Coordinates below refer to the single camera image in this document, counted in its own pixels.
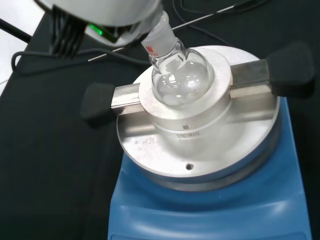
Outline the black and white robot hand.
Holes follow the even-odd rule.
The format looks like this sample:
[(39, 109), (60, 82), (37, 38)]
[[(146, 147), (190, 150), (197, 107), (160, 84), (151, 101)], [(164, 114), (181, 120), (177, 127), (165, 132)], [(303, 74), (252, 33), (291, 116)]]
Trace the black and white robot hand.
[(37, 0), (51, 14), (49, 52), (73, 58), (85, 35), (111, 49), (140, 44), (158, 24), (160, 0)]

